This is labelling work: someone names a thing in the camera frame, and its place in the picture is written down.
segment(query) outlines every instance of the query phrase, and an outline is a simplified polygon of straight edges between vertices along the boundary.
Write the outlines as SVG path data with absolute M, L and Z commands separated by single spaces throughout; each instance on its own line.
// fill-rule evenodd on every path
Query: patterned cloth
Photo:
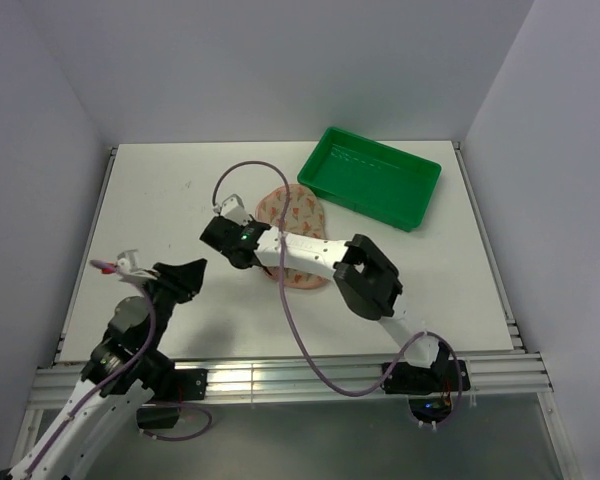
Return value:
M 284 230 L 297 233 L 305 237 L 326 239 L 324 231 L 324 210 L 318 198 L 307 187 L 299 184 L 290 185 L 291 200 L 289 210 L 284 222 Z M 284 206 L 286 192 L 284 187 L 274 190 L 260 201 L 256 207 L 256 219 L 270 225 L 280 226 L 280 213 Z M 264 273 L 274 280 L 278 280 L 279 268 L 269 268 L 271 275 Z M 317 288 L 326 280 L 311 273 L 299 272 L 293 268 L 284 269 L 284 284 L 291 288 Z

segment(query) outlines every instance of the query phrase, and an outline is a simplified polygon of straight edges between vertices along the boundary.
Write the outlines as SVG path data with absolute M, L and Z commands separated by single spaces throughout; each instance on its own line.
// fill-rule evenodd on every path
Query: white table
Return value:
M 327 234 L 369 236 L 396 264 L 417 321 L 461 352 L 513 348 L 496 285 L 451 142 L 386 142 L 439 163 L 442 174 L 423 224 L 406 233 L 323 201 Z M 121 145 L 108 179 L 88 258 L 115 260 L 137 248 L 141 262 L 209 260 L 202 292 L 178 306 L 160 349 L 173 359 L 296 357 L 276 285 L 258 269 L 236 270 L 198 240 L 210 221 L 211 191 L 242 160 L 276 164 L 295 181 L 315 142 Z M 238 193 L 253 210 L 280 186 L 274 172 L 243 167 L 227 178 L 224 198 Z M 65 326 L 60 361 L 85 361 L 114 307 L 133 294 L 87 267 Z M 394 353 L 382 328 L 351 313 L 334 284 L 289 290 L 289 302 L 315 355 Z

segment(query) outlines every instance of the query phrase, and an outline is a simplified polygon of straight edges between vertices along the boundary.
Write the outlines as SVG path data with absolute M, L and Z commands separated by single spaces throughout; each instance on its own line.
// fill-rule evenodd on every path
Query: gray wall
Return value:
M 0 0 L 0 468 L 55 350 L 105 160 L 21 5 Z
M 600 478 L 600 0 L 536 0 L 464 151 L 524 338 Z
M 462 139 L 532 0 L 22 0 L 111 143 Z

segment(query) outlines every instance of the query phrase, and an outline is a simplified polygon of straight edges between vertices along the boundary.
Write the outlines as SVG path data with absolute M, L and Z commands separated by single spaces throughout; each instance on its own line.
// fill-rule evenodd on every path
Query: green plastic container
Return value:
M 422 223 L 441 170 L 437 163 L 332 127 L 298 182 L 320 198 L 410 231 Z

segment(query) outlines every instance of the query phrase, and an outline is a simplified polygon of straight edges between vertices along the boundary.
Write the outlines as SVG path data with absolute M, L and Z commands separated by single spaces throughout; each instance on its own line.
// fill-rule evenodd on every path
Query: rectangular green box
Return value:
M 298 174 L 320 198 L 407 232 L 424 217 L 442 167 L 328 128 Z

